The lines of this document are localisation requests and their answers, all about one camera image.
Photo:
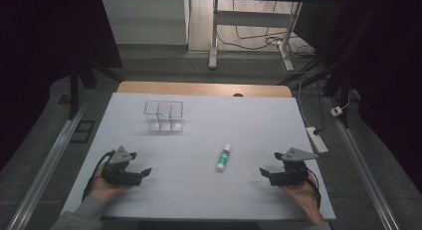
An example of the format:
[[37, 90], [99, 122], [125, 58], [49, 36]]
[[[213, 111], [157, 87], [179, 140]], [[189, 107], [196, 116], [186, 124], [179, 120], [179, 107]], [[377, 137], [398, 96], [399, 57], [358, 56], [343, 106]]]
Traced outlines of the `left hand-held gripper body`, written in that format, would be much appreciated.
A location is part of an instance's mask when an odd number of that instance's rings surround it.
[[121, 186], [138, 186], [141, 183], [143, 178], [141, 173], [125, 170], [131, 162], [128, 154], [123, 146], [111, 152], [111, 157], [102, 171], [102, 178], [107, 183]]

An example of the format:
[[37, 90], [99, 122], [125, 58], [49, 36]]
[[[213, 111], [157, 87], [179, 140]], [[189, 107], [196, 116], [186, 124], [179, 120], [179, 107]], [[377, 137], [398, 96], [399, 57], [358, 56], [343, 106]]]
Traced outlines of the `person's left hand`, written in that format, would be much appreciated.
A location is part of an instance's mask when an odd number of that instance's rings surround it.
[[102, 163], [95, 173], [92, 186], [89, 190], [89, 197], [95, 198], [103, 203], [112, 202], [118, 195], [130, 189], [130, 186], [113, 185], [102, 178], [104, 164]]

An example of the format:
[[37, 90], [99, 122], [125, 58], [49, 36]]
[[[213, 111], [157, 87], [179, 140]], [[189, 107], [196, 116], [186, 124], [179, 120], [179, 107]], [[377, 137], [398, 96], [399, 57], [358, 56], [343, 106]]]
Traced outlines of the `white power strip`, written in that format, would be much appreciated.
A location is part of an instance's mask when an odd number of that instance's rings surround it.
[[322, 138], [319, 136], [319, 131], [313, 126], [307, 127], [306, 131], [308, 133], [308, 136], [311, 142], [314, 144], [316, 151], [318, 153], [327, 153], [328, 149], [325, 143], [323, 142]]

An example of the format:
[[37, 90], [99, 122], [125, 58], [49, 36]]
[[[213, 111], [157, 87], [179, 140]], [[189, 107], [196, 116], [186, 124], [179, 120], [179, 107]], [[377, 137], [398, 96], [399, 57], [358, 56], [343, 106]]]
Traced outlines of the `black metal stand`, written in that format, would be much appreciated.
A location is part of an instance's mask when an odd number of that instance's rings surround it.
[[347, 106], [352, 57], [366, 30], [379, 11], [381, 0], [341, 0], [335, 3], [305, 2], [294, 26], [296, 34], [313, 45], [316, 53], [300, 71], [279, 82], [286, 85], [323, 62], [325, 68], [304, 80], [304, 88], [328, 77], [322, 93], [332, 97], [338, 90], [340, 103]]
[[78, 59], [70, 66], [70, 92], [71, 92], [71, 107], [69, 119], [76, 117], [80, 109], [79, 99], [79, 81], [82, 81], [84, 86], [88, 89], [93, 89], [97, 84], [97, 79], [94, 75], [94, 69], [100, 71], [112, 80], [119, 84], [124, 81], [124, 78], [118, 75], [104, 65], [101, 65], [94, 59]]

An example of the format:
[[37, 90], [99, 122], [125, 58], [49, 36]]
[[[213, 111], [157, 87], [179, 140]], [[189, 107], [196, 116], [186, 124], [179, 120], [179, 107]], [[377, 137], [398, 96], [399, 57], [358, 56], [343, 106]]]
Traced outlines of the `clear plastic compartment organizer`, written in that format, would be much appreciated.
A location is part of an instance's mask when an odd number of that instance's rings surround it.
[[147, 101], [143, 114], [150, 131], [183, 131], [183, 102]]

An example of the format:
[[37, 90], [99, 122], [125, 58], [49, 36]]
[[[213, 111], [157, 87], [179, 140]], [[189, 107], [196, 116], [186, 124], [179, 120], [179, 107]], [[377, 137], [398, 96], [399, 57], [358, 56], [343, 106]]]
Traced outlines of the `person's right hand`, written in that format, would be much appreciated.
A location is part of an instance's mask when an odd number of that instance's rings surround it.
[[324, 219], [317, 207], [315, 191], [308, 183], [298, 186], [281, 186], [281, 189], [290, 196], [307, 220], [313, 225], [324, 223]]

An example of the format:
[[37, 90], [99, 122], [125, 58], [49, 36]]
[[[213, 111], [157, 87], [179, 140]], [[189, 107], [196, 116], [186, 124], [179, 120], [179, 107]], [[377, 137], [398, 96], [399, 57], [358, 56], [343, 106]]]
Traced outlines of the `wooden table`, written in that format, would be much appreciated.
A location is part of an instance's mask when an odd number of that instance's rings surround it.
[[118, 93], [190, 95], [219, 97], [291, 98], [292, 92], [286, 86], [198, 84], [170, 82], [124, 81], [117, 88]]

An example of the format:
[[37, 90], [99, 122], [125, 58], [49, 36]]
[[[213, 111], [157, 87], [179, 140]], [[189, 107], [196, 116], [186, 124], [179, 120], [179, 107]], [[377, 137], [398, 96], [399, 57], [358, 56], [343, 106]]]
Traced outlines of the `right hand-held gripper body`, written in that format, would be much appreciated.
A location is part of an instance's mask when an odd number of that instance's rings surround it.
[[284, 171], [277, 172], [269, 178], [272, 186], [297, 186], [309, 180], [309, 169], [306, 160], [317, 159], [318, 155], [295, 147], [284, 153]]

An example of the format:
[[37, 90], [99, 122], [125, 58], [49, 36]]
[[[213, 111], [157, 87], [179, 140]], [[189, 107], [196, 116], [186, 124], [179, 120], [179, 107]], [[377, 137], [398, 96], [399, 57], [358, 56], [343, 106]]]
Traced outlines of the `dark curtain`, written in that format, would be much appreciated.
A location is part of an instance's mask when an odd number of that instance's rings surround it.
[[0, 170], [74, 66], [119, 68], [103, 0], [0, 0]]
[[422, 191], [422, 0], [385, 0], [352, 58], [363, 121]]

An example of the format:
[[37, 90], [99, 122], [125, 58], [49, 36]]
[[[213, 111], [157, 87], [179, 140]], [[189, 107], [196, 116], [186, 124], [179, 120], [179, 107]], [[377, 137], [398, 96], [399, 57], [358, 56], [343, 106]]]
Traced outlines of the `black floor frame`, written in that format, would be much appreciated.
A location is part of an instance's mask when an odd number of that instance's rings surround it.
[[87, 143], [93, 133], [95, 123], [94, 120], [81, 120], [71, 137], [71, 142]]

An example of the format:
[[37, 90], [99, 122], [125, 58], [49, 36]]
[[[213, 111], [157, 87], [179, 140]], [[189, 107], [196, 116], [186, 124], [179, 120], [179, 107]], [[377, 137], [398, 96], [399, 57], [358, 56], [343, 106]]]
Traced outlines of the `aluminium rail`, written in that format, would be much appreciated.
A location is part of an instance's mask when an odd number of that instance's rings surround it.
[[25, 230], [45, 189], [55, 172], [70, 139], [83, 116], [87, 102], [83, 102], [72, 118], [65, 122], [40, 170], [30, 185], [6, 230]]
[[352, 132], [344, 125], [339, 117], [331, 115], [330, 119], [334, 122], [339, 132], [384, 230], [402, 230]]

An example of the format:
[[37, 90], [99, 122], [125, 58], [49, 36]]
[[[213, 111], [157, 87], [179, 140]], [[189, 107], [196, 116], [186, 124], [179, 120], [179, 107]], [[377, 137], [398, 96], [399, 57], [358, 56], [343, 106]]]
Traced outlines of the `white-framed desk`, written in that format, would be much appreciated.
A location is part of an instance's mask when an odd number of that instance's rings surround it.
[[304, 2], [335, 2], [339, 0], [265, 0], [265, 1], [290, 1], [293, 10], [290, 14], [259, 13], [248, 11], [223, 11], [219, 9], [219, 1], [213, 0], [212, 37], [210, 43], [209, 69], [217, 67], [217, 28], [218, 26], [249, 26], [249, 27], [272, 27], [285, 28], [286, 34], [283, 41], [278, 45], [286, 68], [292, 71], [293, 65], [288, 57], [286, 48], [296, 24], [301, 5]]

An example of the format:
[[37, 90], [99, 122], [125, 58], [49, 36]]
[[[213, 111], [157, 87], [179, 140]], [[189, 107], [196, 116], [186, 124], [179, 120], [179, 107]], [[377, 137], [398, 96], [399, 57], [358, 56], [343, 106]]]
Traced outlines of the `white foam board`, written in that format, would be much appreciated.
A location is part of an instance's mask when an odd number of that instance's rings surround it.
[[[143, 114], [150, 95], [112, 95], [86, 160], [64, 205], [76, 210], [99, 159], [123, 146], [136, 152], [128, 170], [152, 168], [118, 196], [107, 217], [150, 220], [298, 220], [302, 211], [260, 173], [278, 172], [275, 152], [312, 149], [293, 98], [180, 96], [183, 131], [150, 131]], [[222, 172], [223, 147], [231, 153]]]

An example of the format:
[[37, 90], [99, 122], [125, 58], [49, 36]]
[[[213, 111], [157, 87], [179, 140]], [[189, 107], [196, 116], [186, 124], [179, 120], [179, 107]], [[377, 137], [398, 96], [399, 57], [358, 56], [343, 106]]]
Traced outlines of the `white and green glue stick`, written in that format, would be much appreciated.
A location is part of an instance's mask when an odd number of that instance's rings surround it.
[[223, 149], [222, 149], [222, 151], [220, 153], [220, 156], [219, 156], [217, 165], [216, 165], [216, 170], [218, 172], [222, 172], [225, 169], [225, 167], [227, 165], [227, 162], [228, 162], [228, 159], [230, 157], [231, 148], [232, 148], [232, 145], [229, 144], [229, 143], [227, 143], [223, 147]]

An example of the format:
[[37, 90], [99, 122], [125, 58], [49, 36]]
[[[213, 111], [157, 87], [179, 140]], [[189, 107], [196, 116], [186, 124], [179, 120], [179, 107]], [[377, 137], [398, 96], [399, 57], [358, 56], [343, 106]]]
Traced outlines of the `white cabinet panel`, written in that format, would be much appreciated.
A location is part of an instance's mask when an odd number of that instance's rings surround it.
[[188, 44], [188, 0], [103, 0], [103, 3], [118, 44]]

